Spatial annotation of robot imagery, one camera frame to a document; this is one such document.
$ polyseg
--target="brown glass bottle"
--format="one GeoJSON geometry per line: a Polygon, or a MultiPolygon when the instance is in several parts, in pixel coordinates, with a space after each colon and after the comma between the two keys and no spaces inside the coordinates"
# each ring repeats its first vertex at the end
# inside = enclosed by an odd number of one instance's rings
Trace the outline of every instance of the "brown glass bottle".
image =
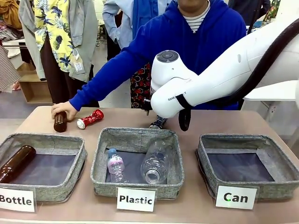
{"type": "Polygon", "coordinates": [[[54,130],[57,132],[65,132],[67,128],[66,112],[57,113],[54,118],[54,130]]]}
{"type": "Polygon", "coordinates": [[[10,183],[34,159],[36,150],[31,146],[22,146],[1,168],[0,183],[10,183]]]}

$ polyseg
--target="human hand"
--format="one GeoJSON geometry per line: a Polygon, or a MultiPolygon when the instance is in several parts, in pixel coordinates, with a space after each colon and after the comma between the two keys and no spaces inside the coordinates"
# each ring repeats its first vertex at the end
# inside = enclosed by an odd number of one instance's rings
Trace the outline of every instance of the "human hand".
{"type": "Polygon", "coordinates": [[[75,118],[78,111],[70,104],[69,101],[65,103],[55,104],[51,108],[52,119],[54,119],[55,115],[59,112],[65,111],[67,114],[67,120],[71,121],[75,118]]]}

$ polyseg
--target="brown pants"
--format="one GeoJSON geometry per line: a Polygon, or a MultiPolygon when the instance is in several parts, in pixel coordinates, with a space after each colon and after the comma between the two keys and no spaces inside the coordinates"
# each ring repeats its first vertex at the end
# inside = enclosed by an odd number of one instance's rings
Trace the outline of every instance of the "brown pants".
{"type": "MultiPolygon", "coordinates": [[[[43,64],[43,70],[48,82],[48,88],[54,104],[64,103],[73,98],[77,90],[81,90],[82,86],[86,83],[77,79],[73,79],[69,76],[68,72],[60,70],[55,57],[52,53],[52,48],[47,35],[45,43],[41,49],[41,61],[43,64]]],[[[89,73],[89,80],[93,78],[93,65],[91,66],[89,73]]],[[[87,107],[99,107],[99,103],[94,100],[87,107]]]]}

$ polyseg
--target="yellow floral shirt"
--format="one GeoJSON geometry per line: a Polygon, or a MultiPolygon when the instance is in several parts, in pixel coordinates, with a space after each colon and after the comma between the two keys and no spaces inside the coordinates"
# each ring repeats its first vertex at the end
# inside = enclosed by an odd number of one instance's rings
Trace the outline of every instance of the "yellow floral shirt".
{"type": "Polygon", "coordinates": [[[34,0],[36,43],[42,49],[49,35],[53,55],[61,71],[69,72],[73,44],[68,23],[69,0],[34,0]]]}

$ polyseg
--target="plastic sign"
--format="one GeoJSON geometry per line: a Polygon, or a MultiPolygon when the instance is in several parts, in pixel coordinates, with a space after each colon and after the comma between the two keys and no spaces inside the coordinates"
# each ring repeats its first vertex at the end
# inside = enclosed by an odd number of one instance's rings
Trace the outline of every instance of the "plastic sign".
{"type": "Polygon", "coordinates": [[[0,209],[35,212],[33,191],[0,188],[0,209]]]}
{"type": "Polygon", "coordinates": [[[216,207],[253,209],[257,188],[219,186],[216,207]]]}
{"type": "Polygon", "coordinates": [[[154,211],[155,191],[118,188],[117,209],[154,211]]]}

